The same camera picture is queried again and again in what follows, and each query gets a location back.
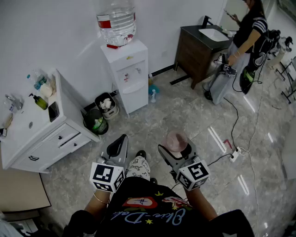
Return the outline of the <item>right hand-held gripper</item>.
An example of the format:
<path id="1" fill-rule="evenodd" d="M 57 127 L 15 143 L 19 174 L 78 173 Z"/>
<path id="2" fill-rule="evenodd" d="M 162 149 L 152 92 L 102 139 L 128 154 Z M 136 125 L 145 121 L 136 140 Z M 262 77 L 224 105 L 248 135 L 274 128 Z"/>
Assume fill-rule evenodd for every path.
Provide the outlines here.
<path id="1" fill-rule="evenodd" d="M 195 144 L 187 141 L 186 148 L 181 152 L 182 158 L 186 161 L 179 165 L 178 159 L 163 145 L 158 145 L 158 152 L 166 164 L 173 167 L 174 179 L 180 183 L 185 190 L 191 191 L 200 188 L 209 178 L 210 170 L 205 160 L 197 156 Z"/>

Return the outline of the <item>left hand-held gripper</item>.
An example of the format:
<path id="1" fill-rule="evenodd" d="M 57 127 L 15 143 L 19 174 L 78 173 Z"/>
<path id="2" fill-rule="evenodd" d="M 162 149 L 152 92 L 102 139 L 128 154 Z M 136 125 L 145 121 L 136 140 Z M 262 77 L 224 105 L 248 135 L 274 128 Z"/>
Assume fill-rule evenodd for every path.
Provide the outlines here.
<path id="1" fill-rule="evenodd" d="M 95 189 L 115 193 L 123 180 L 127 169 L 128 136 L 122 134 L 99 153 L 97 161 L 92 163 L 90 183 Z"/>

